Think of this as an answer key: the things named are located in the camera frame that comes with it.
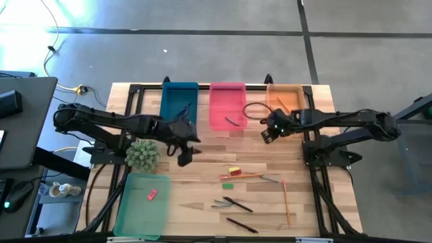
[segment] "wooden table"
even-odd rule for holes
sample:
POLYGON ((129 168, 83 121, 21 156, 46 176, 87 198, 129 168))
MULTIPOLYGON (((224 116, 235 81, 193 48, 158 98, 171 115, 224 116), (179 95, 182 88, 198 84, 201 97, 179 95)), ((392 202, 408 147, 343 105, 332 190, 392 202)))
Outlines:
MULTIPOLYGON (((124 114, 130 83, 113 83, 107 110, 124 114)), ((334 111, 328 85, 314 85, 313 95, 316 109, 334 111)), ((265 92, 248 91, 247 103, 265 102, 265 92)), ((161 90, 146 90, 142 113, 159 114, 161 90)), ((248 109, 256 116, 266 116, 260 106, 248 109)), ((303 134, 278 138, 265 144, 260 132, 265 130, 259 121, 248 121, 243 132, 214 132, 209 128, 209 91, 201 90, 198 96, 198 137, 195 147, 202 151, 194 155, 191 164, 177 166, 177 155, 163 156, 156 173, 171 178, 171 195, 165 226, 166 236, 318 236, 317 216, 312 194, 311 177, 302 160, 301 141, 303 134), (280 183, 271 183, 260 178, 232 180, 233 190, 223 190, 220 176, 229 167, 240 167, 243 172, 263 173, 278 181, 286 179, 290 204, 291 226, 288 227, 284 194, 280 183), (211 208, 214 199, 229 196, 254 210, 248 213, 239 207, 211 208), (231 217, 259 231, 252 234, 225 218, 231 217)), ((323 128, 322 134, 334 135, 338 128, 323 128)), ((161 146, 164 155, 166 146, 161 146)), ((87 189, 98 167, 92 169, 87 189)), ((96 179, 91 194, 90 220, 99 212, 107 200, 111 181, 112 165, 107 165, 96 179)), ((333 199, 344 217, 354 229, 362 231, 360 218, 351 185, 350 176, 339 167, 329 167, 329 178, 333 199)), ((85 227, 85 204, 82 204, 77 230, 85 227)), ((111 213, 110 229, 114 226, 118 201, 111 213)), ((327 229, 329 214, 323 206, 327 229)))

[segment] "black pen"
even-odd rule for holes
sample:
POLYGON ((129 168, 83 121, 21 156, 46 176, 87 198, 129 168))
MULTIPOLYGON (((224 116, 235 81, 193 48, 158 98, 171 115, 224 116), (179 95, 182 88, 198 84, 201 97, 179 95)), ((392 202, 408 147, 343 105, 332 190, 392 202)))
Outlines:
POLYGON ((250 232, 252 232, 252 233, 255 233, 255 234, 258 233, 258 231, 257 231, 256 229, 253 229, 253 228, 251 228, 251 227, 249 227, 249 226, 247 226, 247 225, 244 225, 243 223, 240 223, 240 222, 238 222, 238 221, 235 221, 235 220, 232 219, 232 218, 227 218, 227 220, 230 221, 230 222, 235 223, 235 224, 238 225, 238 226, 241 226, 241 227, 247 229, 248 231, 250 231, 250 232))
POLYGON ((238 203, 238 202, 232 200, 231 198, 229 198, 229 197, 227 197, 227 196, 224 196, 223 199, 225 199, 225 200, 227 200, 228 202, 230 202, 230 203, 232 203, 232 204, 234 204, 234 205, 237 205, 237 206, 239 206, 239 207, 241 207, 241 208, 243 208, 243 209, 246 209, 247 211, 249 211, 249 212, 251 212, 251 213, 254 212, 254 211, 252 211, 252 209, 249 209, 248 207, 241 205, 240 203, 238 203))

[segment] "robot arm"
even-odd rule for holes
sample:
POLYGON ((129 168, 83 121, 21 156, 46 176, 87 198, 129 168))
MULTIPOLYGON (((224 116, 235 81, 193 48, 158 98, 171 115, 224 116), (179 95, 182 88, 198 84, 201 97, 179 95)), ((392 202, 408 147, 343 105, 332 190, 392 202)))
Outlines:
MULTIPOLYGON (((261 123, 267 124, 268 127, 261 133, 266 143, 273 142, 279 136, 284 137, 324 127, 365 128, 371 133, 372 139, 378 141, 393 141, 400 135, 391 115, 370 109, 362 109, 352 113, 324 113, 316 109, 302 109, 292 111, 291 115, 285 115, 281 109, 277 109, 271 112, 267 119, 262 120, 261 123)), ((344 146, 360 141, 335 142, 337 144, 334 146, 344 146)))
POLYGON ((164 142, 167 155, 172 156, 178 148, 182 151, 178 156, 178 165, 185 166, 192 162, 192 154, 200 151, 188 147, 188 142, 200 142, 196 135, 196 126, 185 117, 179 117, 173 122, 164 122, 157 115, 124 116, 106 111, 99 111, 85 105, 61 104, 53 116, 56 132, 67 134, 77 131, 104 142, 112 153, 126 156, 126 149, 131 140, 121 140, 120 135, 114 135, 101 126, 118 128, 127 134, 142 139, 164 142))

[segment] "spiky green ball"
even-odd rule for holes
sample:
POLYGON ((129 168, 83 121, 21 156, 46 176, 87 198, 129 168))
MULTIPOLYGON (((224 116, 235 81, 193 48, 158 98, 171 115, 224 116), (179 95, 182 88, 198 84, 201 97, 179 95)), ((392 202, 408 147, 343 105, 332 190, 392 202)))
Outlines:
POLYGON ((133 142, 126 150, 124 161, 145 173, 152 173, 161 158, 156 142, 140 140, 133 142))

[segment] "translucent plastic bin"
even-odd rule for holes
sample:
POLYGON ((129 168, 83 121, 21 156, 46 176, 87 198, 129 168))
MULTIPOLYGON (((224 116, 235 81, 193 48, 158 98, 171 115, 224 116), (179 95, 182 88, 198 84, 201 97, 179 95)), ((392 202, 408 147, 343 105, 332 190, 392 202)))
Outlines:
POLYGON ((303 87, 299 84, 269 84, 266 98, 270 108, 280 108, 286 114, 291 114, 292 110, 306 108, 303 87))
POLYGON ((114 226, 115 236, 157 240, 163 234, 171 181, 164 175, 130 173, 114 226), (155 197, 147 197, 151 191, 155 197))
POLYGON ((248 120, 243 115, 246 105, 244 83, 210 84, 209 125, 212 130, 243 130, 248 120))
POLYGON ((159 115, 165 122, 172 122, 179 112, 189 106, 186 117, 196 124, 198 84, 195 82, 166 82, 163 84, 159 115))

